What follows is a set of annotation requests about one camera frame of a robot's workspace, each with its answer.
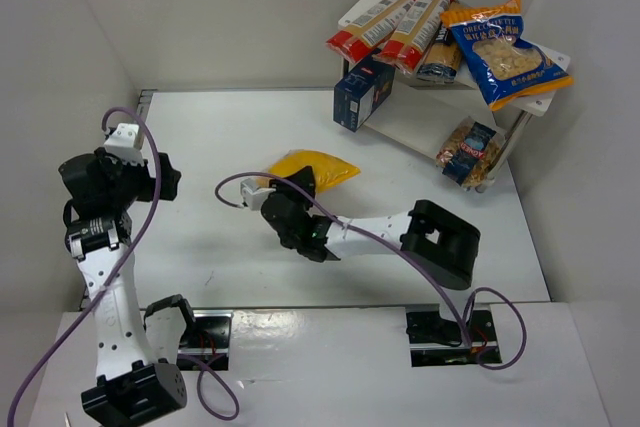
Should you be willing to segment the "yellow pasta bag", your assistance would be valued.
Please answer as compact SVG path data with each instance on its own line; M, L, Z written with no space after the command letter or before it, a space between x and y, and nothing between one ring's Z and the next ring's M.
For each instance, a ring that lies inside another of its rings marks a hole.
M359 167L334 155L316 150L297 149L290 150L263 170L263 173L271 174L271 177L254 175L253 178L260 186L270 187L271 179L284 179L307 165L314 171L316 194L332 189L361 173Z

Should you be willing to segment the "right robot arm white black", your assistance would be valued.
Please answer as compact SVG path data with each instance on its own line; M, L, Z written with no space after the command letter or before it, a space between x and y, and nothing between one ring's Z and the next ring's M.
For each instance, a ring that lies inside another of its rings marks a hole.
M402 254L442 288L471 287L480 232L462 218L429 200L377 218L312 214L315 194L310 167L269 179L259 212L283 247L314 262Z

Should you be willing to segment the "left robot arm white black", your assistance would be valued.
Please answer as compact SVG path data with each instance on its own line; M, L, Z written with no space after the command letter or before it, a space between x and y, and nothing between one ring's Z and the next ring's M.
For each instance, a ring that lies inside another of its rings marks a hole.
M177 350L194 323L184 297L139 308L128 208L136 201L172 201L180 171L157 157L152 177L139 151L116 155L101 147L64 162L59 173L71 197L63 209L65 246L95 303L96 384L81 394L84 412L102 426L143 426L183 409L188 401Z

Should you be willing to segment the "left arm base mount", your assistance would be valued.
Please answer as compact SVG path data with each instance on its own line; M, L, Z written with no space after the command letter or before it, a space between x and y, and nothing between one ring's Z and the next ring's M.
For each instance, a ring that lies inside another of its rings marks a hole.
M232 319L230 310L196 310L195 326L183 334L179 353L207 363L214 371L227 371Z

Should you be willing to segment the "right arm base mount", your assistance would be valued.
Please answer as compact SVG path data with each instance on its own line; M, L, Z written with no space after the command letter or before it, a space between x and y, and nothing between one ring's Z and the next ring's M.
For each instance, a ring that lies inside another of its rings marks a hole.
M476 365L477 356L489 365L502 363L493 316L488 307L476 309L467 322L473 344L463 344L458 324L444 320L434 306L407 308L406 335L411 366Z

